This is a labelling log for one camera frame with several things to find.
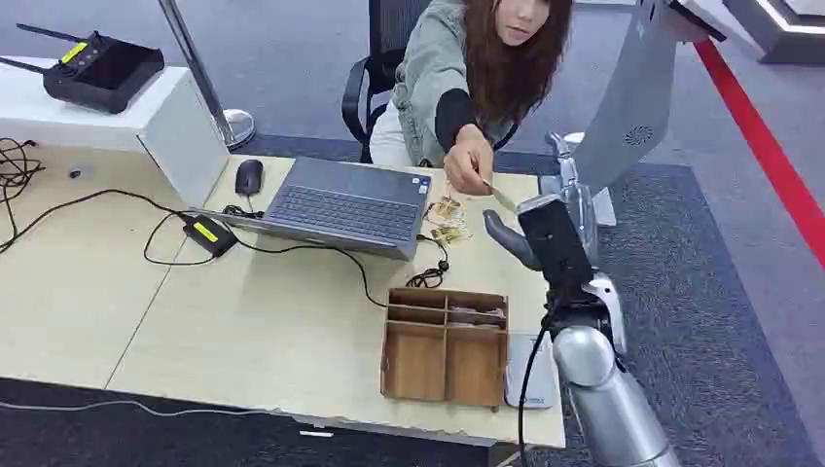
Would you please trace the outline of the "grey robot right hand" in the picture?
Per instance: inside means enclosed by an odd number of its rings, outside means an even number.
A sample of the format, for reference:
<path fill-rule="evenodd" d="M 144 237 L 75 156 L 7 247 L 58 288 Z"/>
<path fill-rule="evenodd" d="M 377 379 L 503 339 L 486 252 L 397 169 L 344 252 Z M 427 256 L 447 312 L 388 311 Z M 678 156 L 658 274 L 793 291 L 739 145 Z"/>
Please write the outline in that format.
<path fill-rule="evenodd" d="M 574 144 L 556 133 L 547 139 L 556 150 L 559 176 L 542 182 L 539 196 L 516 206 L 518 232 L 490 209 L 483 212 L 484 227 L 526 268 L 542 273 L 553 301 L 594 302 L 598 241 L 591 189 L 579 181 Z"/>

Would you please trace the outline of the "person's right hand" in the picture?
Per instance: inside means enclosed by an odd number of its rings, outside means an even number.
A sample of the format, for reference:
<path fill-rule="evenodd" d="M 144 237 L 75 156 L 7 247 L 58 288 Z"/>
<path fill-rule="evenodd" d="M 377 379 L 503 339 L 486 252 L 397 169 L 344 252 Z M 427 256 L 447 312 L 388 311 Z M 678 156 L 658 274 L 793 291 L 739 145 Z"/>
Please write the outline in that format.
<path fill-rule="evenodd" d="M 489 196 L 493 150 L 476 125 L 463 126 L 444 158 L 444 171 L 451 186 L 461 194 Z"/>

